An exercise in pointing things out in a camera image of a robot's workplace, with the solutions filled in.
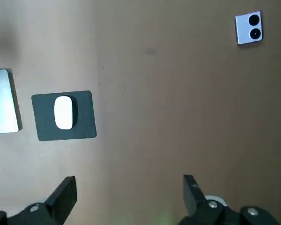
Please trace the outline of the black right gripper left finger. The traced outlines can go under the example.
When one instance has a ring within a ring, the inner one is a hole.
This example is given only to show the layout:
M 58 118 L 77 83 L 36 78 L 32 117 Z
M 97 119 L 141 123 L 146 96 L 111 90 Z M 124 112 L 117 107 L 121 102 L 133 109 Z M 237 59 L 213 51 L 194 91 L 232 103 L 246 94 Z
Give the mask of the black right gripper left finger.
M 76 178 L 68 176 L 44 202 L 33 203 L 11 217 L 0 210 L 0 225 L 62 225 L 76 202 Z

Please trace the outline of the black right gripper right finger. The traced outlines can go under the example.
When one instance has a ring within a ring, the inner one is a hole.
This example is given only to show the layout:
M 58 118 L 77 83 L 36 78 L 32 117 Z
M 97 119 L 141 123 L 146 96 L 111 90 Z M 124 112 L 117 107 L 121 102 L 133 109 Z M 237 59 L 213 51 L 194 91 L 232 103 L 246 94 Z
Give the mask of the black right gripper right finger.
M 268 211 L 258 206 L 232 210 L 218 197 L 207 198 L 192 175 L 183 176 L 183 199 L 187 216 L 180 225 L 277 225 Z

